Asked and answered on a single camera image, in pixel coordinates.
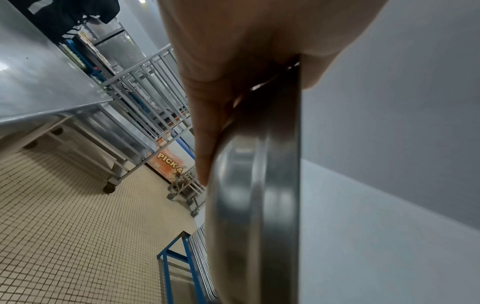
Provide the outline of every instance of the stainless steel bowl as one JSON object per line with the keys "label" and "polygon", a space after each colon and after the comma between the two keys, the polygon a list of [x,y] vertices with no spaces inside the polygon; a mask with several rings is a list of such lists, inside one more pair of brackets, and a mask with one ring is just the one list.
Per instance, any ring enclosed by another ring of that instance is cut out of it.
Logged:
{"label": "stainless steel bowl", "polygon": [[224,304],[298,302],[299,70],[250,92],[221,135],[205,231]]}

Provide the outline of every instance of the skin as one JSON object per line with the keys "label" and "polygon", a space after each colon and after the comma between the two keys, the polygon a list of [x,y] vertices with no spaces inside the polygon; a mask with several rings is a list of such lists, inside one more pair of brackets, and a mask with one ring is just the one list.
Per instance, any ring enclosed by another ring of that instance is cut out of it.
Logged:
{"label": "skin", "polygon": [[234,101],[300,55],[314,85],[387,0],[159,0],[195,132],[198,178],[207,185]]}

